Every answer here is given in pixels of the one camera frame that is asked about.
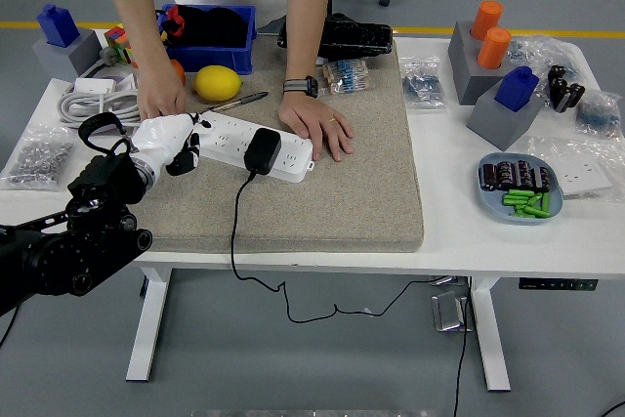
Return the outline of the person's left hand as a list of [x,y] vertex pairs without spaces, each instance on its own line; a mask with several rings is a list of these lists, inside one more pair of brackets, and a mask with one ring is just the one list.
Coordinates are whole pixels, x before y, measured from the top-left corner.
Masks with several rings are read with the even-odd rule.
[[312,160],[321,158],[327,148],[333,160],[354,153],[354,129],[345,115],[319,99],[303,92],[286,92],[278,109],[278,117],[301,139],[312,142]]

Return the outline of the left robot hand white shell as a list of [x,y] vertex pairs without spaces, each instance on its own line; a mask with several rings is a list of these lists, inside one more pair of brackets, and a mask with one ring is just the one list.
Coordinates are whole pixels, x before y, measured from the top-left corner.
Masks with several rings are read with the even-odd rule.
[[148,187],[162,168],[171,176],[195,169],[200,151],[199,132],[212,125],[198,113],[183,113],[146,119],[132,138],[131,159]]

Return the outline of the person's right hand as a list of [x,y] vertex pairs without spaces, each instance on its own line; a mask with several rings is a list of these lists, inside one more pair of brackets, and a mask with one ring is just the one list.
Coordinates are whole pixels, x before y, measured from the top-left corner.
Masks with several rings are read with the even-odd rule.
[[186,111],[186,89],[170,62],[141,66],[139,74],[138,107],[142,120]]

